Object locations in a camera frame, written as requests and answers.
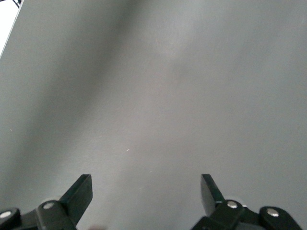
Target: gray table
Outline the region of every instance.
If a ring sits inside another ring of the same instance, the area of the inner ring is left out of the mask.
[[[24,1],[0,59],[0,204],[91,173],[78,227],[187,230],[200,175],[307,229],[307,2]]]

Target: gray surface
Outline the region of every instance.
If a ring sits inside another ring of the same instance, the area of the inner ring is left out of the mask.
[[[200,174],[307,229],[307,2],[26,0],[0,59],[0,204],[91,173],[79,229],[186,230]]]

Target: screw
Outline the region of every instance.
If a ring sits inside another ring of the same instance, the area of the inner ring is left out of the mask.
[[[268,208],[267,210],[268,214],[271,215],[272,217],[279,217],[279,213],[278,211],[276,211],[273,208]]]
[[[2,213],[0,214],[0,219],[9,217],[11,214],[12,214],[11,211],[2,212]]]
[[[46,203],[44,206],[43,206],[43,209],[49,209],[53,206],[53,203],[49,202],[49,203]]]
[[[227,202],[227,206],[230,207],[230,208],[237,208],[238,207],[236,202],[231,201],[231,200]]]

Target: silver screw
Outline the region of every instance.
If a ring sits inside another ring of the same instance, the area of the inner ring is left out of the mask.
[[[11,214],[12,214],[11,211],[2,212],[0,214],[0,219],[6,218],[6,217],[10,216]]]
[[[279,216],[278,211],[276,211],[276,210],[273,209],[273,208],[268,208],[267,212],[268,212],[268,214],[271,215],[272,217],[278,217],[278,216]]]
[[[53,203],[49,202],[49,203],[46,203],[44,206],[43,206],[43,209],[49,209],[53,206]]]
[[[227,206],[230,207],[230,208],[237,208],[238,207],[236,202],[231,201],[231,200],[227,202]]]

